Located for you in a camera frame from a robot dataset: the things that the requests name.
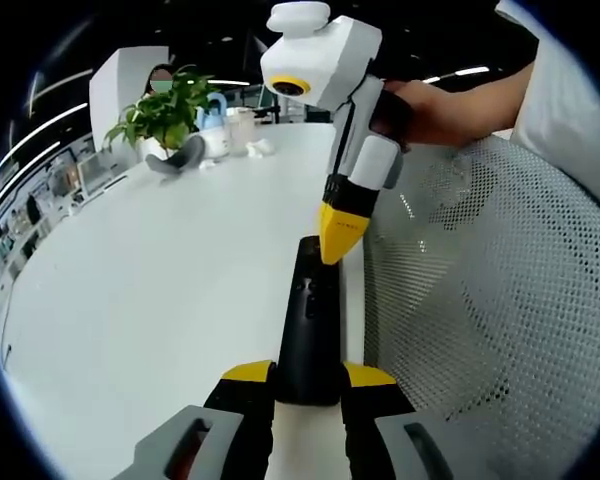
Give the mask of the person's right hand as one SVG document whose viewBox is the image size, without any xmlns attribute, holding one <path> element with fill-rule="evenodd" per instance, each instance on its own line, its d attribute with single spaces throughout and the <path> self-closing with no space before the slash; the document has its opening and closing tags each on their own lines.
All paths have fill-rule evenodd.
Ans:
<svg viewBox="0 0 600 480">
<path fill-rule="evenodd" d="M 412 143 L 459 147 L 469 141 L 462 126 L 461 102 L 455 94 L 419 80 L 387 80 L 383 90 L 408 105 L 410 113 L 396 105 L 379 105 L 371 121 L 374 132 L 404 148 Z"/>
</svg>

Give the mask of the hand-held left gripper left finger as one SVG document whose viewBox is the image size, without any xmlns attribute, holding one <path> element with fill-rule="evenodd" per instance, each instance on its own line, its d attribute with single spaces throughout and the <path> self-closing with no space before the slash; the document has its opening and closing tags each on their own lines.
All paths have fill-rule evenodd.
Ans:
<svg viewBox="0 0 600 480">
<path fill-rule="evenodd" d="M 189 405 L 140 440 L 118 479 L 263 479 L 273 450 L 271 360 L 225 372 L 202 406 Z"/>
</svg>

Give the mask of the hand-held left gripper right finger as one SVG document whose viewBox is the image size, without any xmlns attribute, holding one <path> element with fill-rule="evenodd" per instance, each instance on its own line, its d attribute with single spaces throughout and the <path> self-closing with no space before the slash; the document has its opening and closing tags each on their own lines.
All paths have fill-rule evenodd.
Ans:
<svg viewBox="0 0 600 480">
<path fill-rule="evenodd" d="M 340 405 L 353 479 L 454 477 L 431 432 L 385 371 L 344 363 Z"/>
</svg>

